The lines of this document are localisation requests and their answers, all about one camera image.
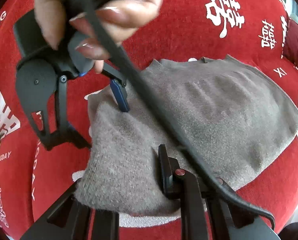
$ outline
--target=red blanket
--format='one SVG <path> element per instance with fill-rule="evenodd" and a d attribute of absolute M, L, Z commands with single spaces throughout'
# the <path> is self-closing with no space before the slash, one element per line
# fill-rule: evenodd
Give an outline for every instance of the red blanket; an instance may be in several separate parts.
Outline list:
<path fill-rule="evenodd" d="M 15 93 L 20 54 L 13 24 L 33 0 L 8 0 L 0 11 L 0 225 L 14 239 L 81 176 L 89 152 L 63 144 L 47 152 L 33 133 Z M 165 0 L 160 16 L 124 43 L 133 62 L 187 61 L 230 54 L 257 67 L 298 106 L 298 69 L 281 59 L 287 13 L 279 0 Z M 90 141 L 87 96 L 108 79 L 92 71 L 69 83 L 68 117 Z M 279 232 L 298 203 L 298 136 L 257 179 L 238 193 L 270 210 Z M 180 239 L 180 222 L 121 216 L 121 239 Z"/>

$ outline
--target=pillow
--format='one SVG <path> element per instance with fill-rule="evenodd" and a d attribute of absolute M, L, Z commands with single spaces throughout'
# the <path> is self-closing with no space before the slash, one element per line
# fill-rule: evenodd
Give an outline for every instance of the pillow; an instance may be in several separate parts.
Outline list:
<path fill-rule="evenodd" d="M 283 56 L 298 67 L 298 24 L 289 18 Z"/>
<path fill-rule="evenodd" d="M 256 68 L 230 56 L 204 62 L 153 61 L 142 75 L 213 174 L 237 190 L 292 142 L 298 110 Z M 166 144 L 168 155 L 180 167 L 193 169 L 128 89 L 129 113 L 119 111 L 109 87 L 91 98 L 92 153 L 75 195 L 95 209 L 172 215 L 179 206 L 159 187 L 158 146 Z"/>

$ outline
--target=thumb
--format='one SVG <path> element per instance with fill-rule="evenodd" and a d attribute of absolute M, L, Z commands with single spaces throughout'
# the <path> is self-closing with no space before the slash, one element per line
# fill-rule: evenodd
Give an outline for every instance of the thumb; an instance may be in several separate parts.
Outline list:
<path fill-rule="evenodd" d="M 66 13 L 62 0 L 35 0 L 35 18 L 47 43 L 57 49 L 65 33 Z"/>

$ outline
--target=metal screw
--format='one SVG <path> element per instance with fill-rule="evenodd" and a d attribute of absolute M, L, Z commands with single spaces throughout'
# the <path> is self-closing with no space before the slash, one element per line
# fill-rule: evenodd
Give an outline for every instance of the metal screw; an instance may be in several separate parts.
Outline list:
<path fill-rule="evenodd" d="M 65 83 L 65 82 L 67 81 L 67 77 L 66 77 L 65 75 L 61 76 L 61 77 L 60 77 L 60 81 L 61 81 L 62 83 Z"/>
<path fill-rule="evenodd" d="M 186 174 L 186 171 L 184 169 L 176 169 L 175 174 L 178 176 L 183 176 L 184 174 Z"/>
<path fill-rule="evenodd" d="M 218 182 L 223 185 L 224 181 L 221 178 L 217 178 Z"/>

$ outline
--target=dark red pillow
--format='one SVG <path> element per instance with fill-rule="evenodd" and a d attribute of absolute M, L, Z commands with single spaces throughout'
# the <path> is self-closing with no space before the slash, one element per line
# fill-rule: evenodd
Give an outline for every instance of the dark red pillow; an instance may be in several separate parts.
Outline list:
<path fill-rule="evenodd" d="M 289 18 L 283 56 L 298 67 L 298 24 Z"/>

